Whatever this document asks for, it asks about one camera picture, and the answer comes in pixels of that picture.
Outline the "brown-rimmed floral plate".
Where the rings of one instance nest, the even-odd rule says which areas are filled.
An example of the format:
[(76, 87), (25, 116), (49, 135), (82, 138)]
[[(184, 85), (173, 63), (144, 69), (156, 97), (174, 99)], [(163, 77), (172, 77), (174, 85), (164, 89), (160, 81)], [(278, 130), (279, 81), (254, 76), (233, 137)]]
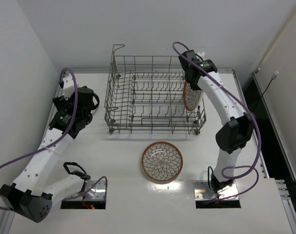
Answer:
[(183, 167), (183, 157), (174, 144), (157, 141), (143, 151), (141, 167), (145, 175), (158, 183), (175, 180)]
[(202, 90), (193, 90), (190, 84), (185, 81), (183, 87), (183, 103), (187, 111), (195, 110), (202, 101), (204, 92)]

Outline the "brown-rimmed floral plate front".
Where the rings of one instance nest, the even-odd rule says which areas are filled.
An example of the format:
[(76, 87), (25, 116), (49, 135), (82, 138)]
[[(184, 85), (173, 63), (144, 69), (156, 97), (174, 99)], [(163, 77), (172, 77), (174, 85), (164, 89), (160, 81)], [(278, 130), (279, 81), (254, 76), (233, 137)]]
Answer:
[(175, 180), (183, 167), (183, 157), (174, 144), (157, 141), (143, 151), (141, 167), (145, 175), (158, 183)]

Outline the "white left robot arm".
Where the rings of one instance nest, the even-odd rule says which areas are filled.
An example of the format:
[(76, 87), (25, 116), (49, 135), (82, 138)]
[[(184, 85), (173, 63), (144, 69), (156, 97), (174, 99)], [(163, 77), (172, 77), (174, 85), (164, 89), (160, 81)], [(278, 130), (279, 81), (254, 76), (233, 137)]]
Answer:
[(63, 95), (53, 99), (57, 109), (43, 141), (27, 166), (11, 185), (2, 185), (0, 197), (7, 207), (36, 223), (43, 221), (52, 207), (85, 190), (90, 176), (84, 171), (68, 172), (54, 184), (46, 181), (70, 143), (92, 121), (99, 98), (87, 86), (80, 87), (73, 75), (61, 79)]

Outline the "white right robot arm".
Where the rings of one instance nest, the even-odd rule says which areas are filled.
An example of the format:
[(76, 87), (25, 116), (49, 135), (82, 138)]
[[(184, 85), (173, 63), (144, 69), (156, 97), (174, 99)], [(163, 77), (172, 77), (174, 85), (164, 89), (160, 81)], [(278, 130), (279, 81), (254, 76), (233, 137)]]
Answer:
[(222, 128), (216, 133), (219, 155), (210, 180), (211, 190), (217, 193), (232, 184), (237, 158), (251, 139), (254, 124), (251, 115), (223, 90), (223, 81), (211, 60), (202, 60), (194, 50), (187, 50), (179, 61), (191, 89), (203, 91), (220, 117)]

